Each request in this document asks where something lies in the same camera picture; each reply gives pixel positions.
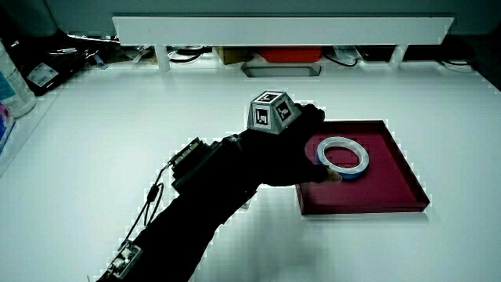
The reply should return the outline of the person's left hand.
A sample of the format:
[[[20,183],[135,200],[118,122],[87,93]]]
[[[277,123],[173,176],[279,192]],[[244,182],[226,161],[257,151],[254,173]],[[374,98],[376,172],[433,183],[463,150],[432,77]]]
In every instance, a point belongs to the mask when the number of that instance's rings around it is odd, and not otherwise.
[[[340,173],[305,154],[324,120],[323,110],[295,103],[286,92],[265,91],[251,100],[247,129],[239,137],[252,176],[270,186],[340,182]]]

